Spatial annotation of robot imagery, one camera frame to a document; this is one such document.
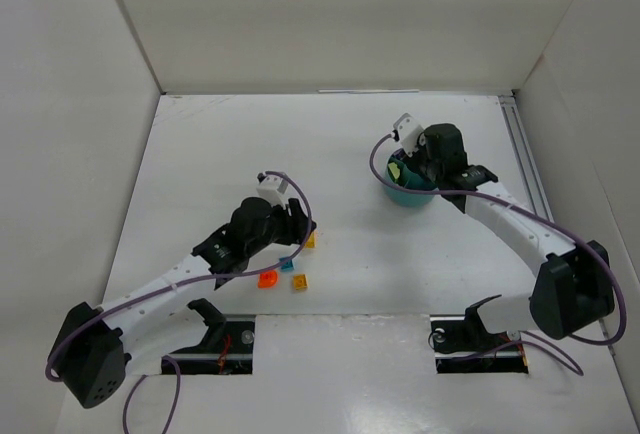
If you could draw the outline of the yellow long lego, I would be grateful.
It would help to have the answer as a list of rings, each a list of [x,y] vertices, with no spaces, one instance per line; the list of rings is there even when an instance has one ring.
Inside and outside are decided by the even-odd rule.
[[[316,248],[316,232],[311,232],[306,243],[306,249],[315,249]]]

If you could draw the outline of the lime green lego brick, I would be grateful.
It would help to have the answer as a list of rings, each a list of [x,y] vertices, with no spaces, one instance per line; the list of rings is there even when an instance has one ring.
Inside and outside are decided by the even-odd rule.
[[[396,163],[389,163],[387,166],[387,173],[390,180],[400,187],[403,186],[403,168]]]

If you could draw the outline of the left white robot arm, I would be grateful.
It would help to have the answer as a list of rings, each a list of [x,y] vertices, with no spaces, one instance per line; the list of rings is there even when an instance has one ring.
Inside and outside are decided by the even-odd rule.
[[[301,250],[316,223],[304,196],[272,205],[260,197],[244,199],[222,225],[176,266],[147,285],[102,306],[82,302],[66,314],[47,357],[46,378],[63,384],[85,409],[94,408],[121,386],[127,370],[145,348],[173,351],[170,339],[155,342],[156,329],[180,320],[188,309],[202,318],[212,336],[225,316],[202,289],[259,275],[250,260],[276,244]]]

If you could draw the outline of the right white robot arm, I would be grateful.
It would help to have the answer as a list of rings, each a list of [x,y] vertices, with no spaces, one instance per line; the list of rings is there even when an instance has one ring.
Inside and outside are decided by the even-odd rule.
[[[491,231],[535,278],[528,294],[493,297],[481,304],[483,328],[490,333],[533,328],[560,340],[576,337],[584,327],[619,312],[613,337],[624,334],[626,305],[602,245],[584,241],[523,207],[494,172],[469,162],[455,125],[417,126],[400,143],[410,170]]]

